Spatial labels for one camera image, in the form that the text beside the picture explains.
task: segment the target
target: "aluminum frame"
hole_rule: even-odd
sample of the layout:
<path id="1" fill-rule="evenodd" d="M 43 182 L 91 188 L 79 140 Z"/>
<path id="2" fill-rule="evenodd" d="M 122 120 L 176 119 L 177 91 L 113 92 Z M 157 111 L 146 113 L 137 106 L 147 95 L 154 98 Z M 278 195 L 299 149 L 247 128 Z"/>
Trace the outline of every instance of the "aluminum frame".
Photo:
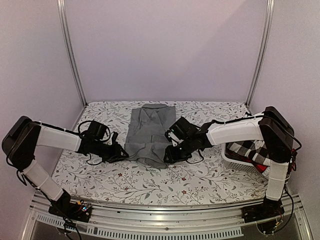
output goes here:
<path id="1" fill-rule="evenodd" d="M 313 237 L 301 200 L 297 194 L 292 197 L 301 239 L 312 240 Z M 203 237 L 200 236 L 207 239 L 208 234 L 232 232 L 238 228 L 256 224 L 256 222 L 244 222 L 241 208 L 261 202 L 262 200 L 252 200 L 245 203 L 173 207 L 91 202 L 93 209 L 89 223 L 78 222 L 77 226 L 81 234 L 107 239 L 123 239 L 121 236 L 127 234 L 135 236 L 135 239 L 147 240 L 152 236 L 154 238 L 163 236 L 163 239 L 167 240 L 179 240 L 182 239 L 182 236 L 195 235 L 201 240 Z M 283 195 L 282 203 L 285 209 L 284 215 L 287 216 L 291 213 L 292 206 L 288 195 Z M 30 204 L 29 221 L 25 228 L 28 231 L 23 235 L 23 240 L 30 239 L 35 221 L 62 228 L 62 218 L 50 215 L 48 213 L 49 206 L 49 201 L 42 194 L 36 193 L 34 195 Z"/>
<path id="2" fill-rule="evenodd" d="M 68 54 L 68 59 L 69 59 L 75 87 L 76 87 L 76 90 L 79 94 L 80 101 L 81 101 L 82 105 L 85 107 L 88 103 L 86 100 L 84 88 L 83 88 L 81 80 L 80 80 L 80 76 L 79 76 L 79 72 L 78 72 L 78 68 L 77 68 L 77 64 L 76 64 L 76 59 L 75 59 L 75 54 L 74 54 L 74 50 L 73 50 L 72 43 L 71 43 L 66 8 L 65 8 L 65 0 L 57 0 L 57 4 L 58 4 L 62 33 L 63 33 L 63 39 L 64 39 L 64 43 L 65 43 L 66 52 Z"/>
<path id="3" fill-rule="evenodd" d="M 275 0 L 268 0 L 267 2 L 267 7 L 266 7 L 266 13 L 265 13 L 265 20 L 264 20 L 264 28 L 263 28 L 263 34 L 262 34 L 262 41 L 260 45 L 260 50 L 259 50 L 259 55 L 258 59 L 255 65 L 254 69 L 254 74 L 252 78 L 252 82 L 250 85 L 249 93 L 246 98 L 245 104 L 250 108 L 251 103 L 253 101 L 255 91 L 257 88 L 257 83 L 259 80 L 261 68 L 263 65 L 263 61 L 265 58 L 265 53 L 267 49 L 267 44 L 269 40 L 269 35 L 270 35 L 270 29 L 271 29 L 271 24 L 272 24 L 272 17 L 274 14 L 274 6 L 275 6 Z"/>

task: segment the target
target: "black cable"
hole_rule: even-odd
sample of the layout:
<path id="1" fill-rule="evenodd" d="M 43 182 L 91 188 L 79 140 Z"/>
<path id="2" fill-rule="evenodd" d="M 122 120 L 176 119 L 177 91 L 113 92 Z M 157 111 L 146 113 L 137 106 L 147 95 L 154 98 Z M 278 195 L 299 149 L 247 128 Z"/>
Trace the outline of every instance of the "black cable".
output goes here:
<path id="1" fill-rule="evenodd" d="M 93 122 L 93 120 L 87 120 L 87 121 L 81 122 L 81 123 L 78 125 L 78 133 L 79 133 L 79 135 L 82 135 L 82 134 L 84 133 L 84 131 L 82 131 L 82 132 L 80 131 L 80 127 L 81 127 L 83 124 L 92 123 L 92 122 Z M 105 140 L 100 140 L 99 142 L 101 142 L 101 143 L 105 143 L 105 142 L 109 141 L 110 138 L 111 138 L 110 128 L 109 128 L 107 125 L 105 125 L 105 126 L 106 126 L 105 134 L 106 134 L 106 136 L 107 136 L 107 139 L 105 139 Z"/>
<path id="2" fill-rule="evenodd" d="M 106 125 L 106 131 L 105 131 L 105 134 L 107 136 L 107 139 L 106 140 L 100 140 L 101 143 L 105 143 L 105 142 L 108 142 L 109 139 L 111 138 L 111 132 L 110 132 L 110 128 Z"/>
<path id="3" fill-rule="evenodd" d="M 89 153 L 89 155 L 90 155 L 90 159 L 88 159 L 88 160 L 86 161 L 86 163 L 87 163 L 88 165 L 90 165 L 90 166 L 97 166 L 97 165 L 102 164 L 103 161 L 101 161 L 101 162 L 99 162 L 99 163 L 89 163 L 89 161 L 90 161 L 91 158 L 92 158 L 91 153 Z"/>
<path id="4" fill-rule="evenodd" d="M 62 128 L 62 127 L 59 127 L 59 126 L 53 126 L 53 125 L 50 125 L 48 123 L 43 123 L 43 122 L 40 122 L 40 121 L 34 121 L 34 123 L 39 124 L 40 126 L 43 125 L 43 126 L 51 128 L 51 129 L 56 129 L 56 130 L 59 130 L 59 131 L 62 131 L 62 132 L 66 132 L 66 133 L 70 133 L 70 134 L 73 134 L 73 135 L 77 135 L 77 136 L 79 135 L 77 132 L 70 131 L 68 129 L 65 129 L 65 128 Z"/>
<path id="5" fill-rule="evenodd" d="M 12 150 L 9 151 L 9 154 L 6 156 L 5 161 L 6 161 L 6 164 L 8 164 L 9 166 L 15 168 L 15 166 L 14 166 L 12 163 L 9 162 L 9 155 L 10 155 L 11 151 L 12 151 Z"/>
<path id="6" fill-rule="evenodd" d="M 273 120 L 279 128 L 281 128 L 284 132 L 286 132 L 299 145 L 299 147 L 294 149 L 293 152 L 297 152 L 298 150 L 300 150 L 302 148 L 302 143 L 295 136 L 293 136 L 290 132 L 288 132 L 276 119 L 274 119 L 270 116 L 264 116 L 264 117 Z"/>
<path id="7" fill-rule="evenodd" d="M 51 203 L 51 205 L 56 209 L 58 210 L 58 212 L 60 212 L 64 217 L 62 217 L 62 219 L 64 220 L 64 234 L 65 236 L 70 239 L 70 240 L 73 240 L 70 236 L 68 236 L 69 233 L 67 233 L 67 227 L 70 227 L 70 228 L 74 228 L 76 230 L 76 232 L 78 233 L 78 237 L 79 237 L 79 240 L 82 240 L 82 237 L 81 237 L 81 234 L 76 226 L 76 224 L 63 212 L 61 211 L 57 206 L 56 206 L 56 203 L 51 200 L 41 189 L 38 189 L 44 196 L 45 198 Z"/>
<path id="8" fill-rule="evenodd" d="M 200 161 L 189 162 L 188 160 L 186 160 L 186 162 L 187 162 L 188 164 L 198 164 L 198 163 L 201 163 L 203 160 L 205 160 L 204 156 L 202 156 L 202 154 L 201 154 L 201 152 L 200 152 L 200 149 L 198 149 L 198 154 L 199 154 L 199 156 L 200 156 L 200 158 L 201 158 Z"/>
<path id="9" fill-rule="evenodd" d="M 78 125 L 78 133 L 81 135 L 82 132 L 80 131 L 80 127 L 83 125 L 83 124 L 86 124 L 86 123 L 91 123 L 92 120 L 87 120 L 87 121 L 83 121 L 81 122 L 79 125 Z"/>
<path id="10" fill-rule="evenodd" d="M 26 182 L 25 176 L 24 176 L 23 174 L 21 174 L 21 177 L 20 177 L 20 176 L 19 176 L 19 173 L 20 173 L 20 171 L 17 170 L 17 171 L 16 171 L 16 176 L 17 176 L 17 178 L 20 180 L 20 182 L 23 183 L 23 185 L 27 186 L 27 182 Z"/>
<path id="11" fill-rule="evenodd" d="M 294 214 L 295 203 L 294 203 L 294 199 L 292 198 L 292 196 L 291 196 L 291 195 L 289 194 L 289 192 L 288 192 L 287 185 L 284 186 L 284 191 L 285 191 L 285 193 L 289 196 L 289 198 L 291 199 L 292 209 L 291 209 L 290 216 L 289 216 L 288 220 L 286 221 L 286 223 L 285 223 L 281 228 L 276 229 L 276 230 L 274 231 L 274 233 L 277 233 L 277 232 L 281 231 L 282 229 L 284 229 L 284 228 L 288 225 L 290 219 L 292 218 L 292 216 L 293 216 L 293 214 Z"/>

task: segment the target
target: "backdrop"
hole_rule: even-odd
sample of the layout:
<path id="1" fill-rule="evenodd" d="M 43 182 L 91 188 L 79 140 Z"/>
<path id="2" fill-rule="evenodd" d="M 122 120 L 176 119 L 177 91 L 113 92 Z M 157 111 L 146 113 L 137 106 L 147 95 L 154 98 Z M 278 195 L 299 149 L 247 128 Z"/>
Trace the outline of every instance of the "backdrop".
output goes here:
<path id="1" fill-rule="evenodd" d="M 244 102 L 267 1 L 69 0 L 87 100 Z"/>

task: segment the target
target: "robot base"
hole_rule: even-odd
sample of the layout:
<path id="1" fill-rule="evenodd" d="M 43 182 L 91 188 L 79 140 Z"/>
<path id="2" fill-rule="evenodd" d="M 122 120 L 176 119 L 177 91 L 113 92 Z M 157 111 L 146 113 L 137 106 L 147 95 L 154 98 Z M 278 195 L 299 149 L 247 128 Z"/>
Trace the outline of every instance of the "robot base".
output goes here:
<path id="1" fill-rule="evenodd" d="M 68 218 L 70 218 L 71 220 L 76 220 L 79 222 L 85 222 L 88 223 L 91 217 L 91 212 L 92 212 L 92 207 L 88 208 L 86 211 L 82 211 L 82 209 L 78 210 L 78 211 L 74 211 L 74 209 L 79 209 L 79 205 L 77 203 L 69 203 L 69 211 L 65 213 L 66 216 L 68 216 Z M 64 214 L 62 214 L 61 211 L 57 210 L 56 207 L 50 206 L 49 208 L 49 213 L 52 215 L 56 215 L 59 217 L 65 217 Z"/>
<path id="2" fill-rule="evenodd" d="M 242 218 L 244 219 L 245 223 L 274 218 L 285 213 L 281 200 L 273 201 L 267 199 L 266 197 L 263 199 L 263 203 L 245 206 L 241 209 L 241 211 Z"/>

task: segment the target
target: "metal rail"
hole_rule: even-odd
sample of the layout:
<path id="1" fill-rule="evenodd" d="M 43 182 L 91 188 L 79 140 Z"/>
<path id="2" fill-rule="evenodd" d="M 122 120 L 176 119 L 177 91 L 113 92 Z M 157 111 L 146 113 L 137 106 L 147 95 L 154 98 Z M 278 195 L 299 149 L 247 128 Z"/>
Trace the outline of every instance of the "metal rail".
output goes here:
<path id="1" fill-rule="evenodd" d="M 75 83 L 76 90 L 79 94 L 82 105 L 86 106 L 88 103 L 87 103 L 85 92 L 79 77 L 76 59 L 75 59 L 73 47 L 71 44 L 71 38 L 70 38 L 70 32 L 68 28 L 68 21 L 67 21 L 66 8 L 65 8 L 65 0 L 57 0 L 57 3 L 58 3 L 58 10 L 59 10 L 59 17 L 61 22 L 63 39 L 65 43 L 66 52 L 68 54 L 68 59 L 69 59 L 74 83 Z"/>
<path id="2" fill-rule="evenodd" d="M 246 98 L 245 104 L 250 108 L 251 103 L 253 101 L 257 83 L 259 80 L 262 64 L 264 61 L 266 49 L 267 49 L 267 43 L 269 39 L 270 29 L 271 29 L 271 23 L 272 23 L 272 17 L 274 13 L 274 5 L 275 0 L 268 0 L 267 2 L 267 8 L 266 8 L 266 14 L 265 14 L 265 20 L 264 20 L 264 28 L 263 28 L 263 35 L 262 35 L 262 41 L 260 45 L 260 51 L 258 55 L 258 59 L 255 65 L 254 74 L 252 78 L 252 82 L 250 85 L 250 90 L 248 93 L 248 96 Z"/>

